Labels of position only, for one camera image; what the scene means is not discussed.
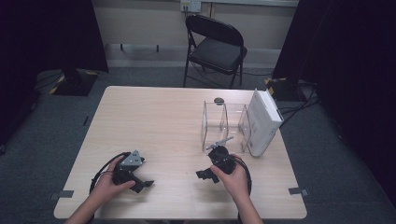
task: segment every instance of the round black object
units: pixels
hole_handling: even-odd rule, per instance
[[[215,98],[214,102],[215,102],[216,105],[223,105],[224,104],[224,99],[220,98],[220,97],[217,97],[217,98]]]
[[[208,156],[212,160],[212,163],[227,175],[230,175],[235,169],[236,163],[233,161],[226,147],[215,147]]]

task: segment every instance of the dark curtain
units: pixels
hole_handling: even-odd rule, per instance
[[[300,6],[316,11],[313,2],[300,0],[296,16]],[[316,22],[294,18],[275,75],[318,84],[340,134],[396,205],[396,2],[321,3]]]
[[[0,3],[0,140],[38,73],[65,67],[108,72],[91,0]]]

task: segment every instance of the wall outlet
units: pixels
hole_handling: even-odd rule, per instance
[[[191,1],[190,12],[201,12],[201,1]]]
[[[180,11],[201,12],[201,1],[181,0]]]
[[[191,1],[189,0],[181,0],[180,1],[180,11],[191,11]]]

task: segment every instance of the gray carpet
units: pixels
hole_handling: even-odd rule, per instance
[[[193,69],[190,71],[206,78]],[[182,67],[110,68],[109,74],[99,75],[87,97],[50,95],[53,84],[46,84],[56,77],[37,83],[42,94],[35,111],[14,133],[7,143],[6,154],[0,157],[0,223],[62,223],[53,216],[56,201],[49,196],[63,189],[105,88],[111,85],[181,87],[183,72]],[[245,72],[268,74],[271,70],[245,69]],[[38,79],[56,73],[48,71]],[[230,79],[215,74],[207,77],[213,76],[228,86]],[[245,75],[243,85],[237,85],[237,79],[234,88],[263,90],[265,78]],[[191,88],[211,88],[192,79],[187,83]],[[300,104],[277,103],[278,107]],[[309,192],[304,197],[308,215],[303,220],[266,220],[266,223],[396,223],[395,209],[364,163],[339,140],[334,127],[321,104],[299,111],[282,126],[299,186]],[[119,222],[95,220],[94,223]]]

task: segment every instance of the forearm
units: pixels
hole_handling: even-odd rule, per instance
[[[262,224],[262,218],[254,207],[253,202],[250,200],[248,195],[237,196],[233,198],[233,201],[238,208],[239,216],[243,223],[247,224]]]
[[[102,204],[95,198],[88,197],[65,223],[87,223]]]

